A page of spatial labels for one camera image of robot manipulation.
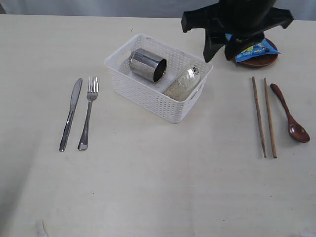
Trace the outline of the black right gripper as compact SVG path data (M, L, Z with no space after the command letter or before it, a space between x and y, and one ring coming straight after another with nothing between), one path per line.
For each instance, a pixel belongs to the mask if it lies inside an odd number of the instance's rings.
M290 10L276 8L274 4L274 0L220 0L185 11L181 19L182 30L186 33L191 29L205 29L203 57L206 63L224 45L225 57L230 61L262 42L262 32L276 26L286 29L293 22Z

